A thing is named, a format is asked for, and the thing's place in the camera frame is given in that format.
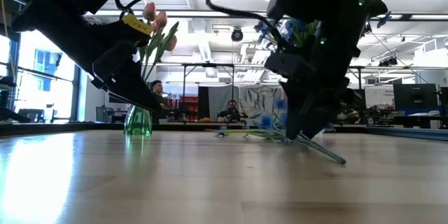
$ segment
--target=man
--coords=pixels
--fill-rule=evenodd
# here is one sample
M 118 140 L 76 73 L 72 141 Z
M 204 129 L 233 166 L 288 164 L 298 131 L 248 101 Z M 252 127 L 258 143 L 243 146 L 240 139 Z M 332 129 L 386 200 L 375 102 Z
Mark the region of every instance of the man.
M 230 100 L 227 103 L 227 110 L 221 111 L 218 114 L 219 123 L 231 123 L 239 121 L 240 115 L 237 109 L 237 102 Z
M 162 107 L 162 113 L 161 114 L 153 113 L 153 124 L 158 124 L 159 123 L 159 119 L 164 118 L 165 111 L 169 110 L 168 99 L 162 97 L 162 93 L 163 93 L 162 81 L 154 80 L 151 83 L 151 90 L 153 91 L 154 97 L 159 101 L 160 106 Z

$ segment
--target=green glass vase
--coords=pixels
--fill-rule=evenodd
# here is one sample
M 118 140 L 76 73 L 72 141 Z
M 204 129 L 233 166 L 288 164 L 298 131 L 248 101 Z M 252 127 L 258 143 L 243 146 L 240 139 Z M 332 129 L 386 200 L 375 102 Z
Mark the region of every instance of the green glass vase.
M 153 122 L 151 112 L 131 105 L 125 119 L 123 132 L 127 135 L 146 135 L 153 133 Z

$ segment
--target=table surface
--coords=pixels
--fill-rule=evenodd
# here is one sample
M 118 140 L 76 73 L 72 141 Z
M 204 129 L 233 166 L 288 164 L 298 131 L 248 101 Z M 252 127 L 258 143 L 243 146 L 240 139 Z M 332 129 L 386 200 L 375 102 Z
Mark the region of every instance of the table surface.
M 347 159 L 213 132 L 118 130 L 0 139 L 0 223 L 443 223 L 448 145 L 315 140 Z

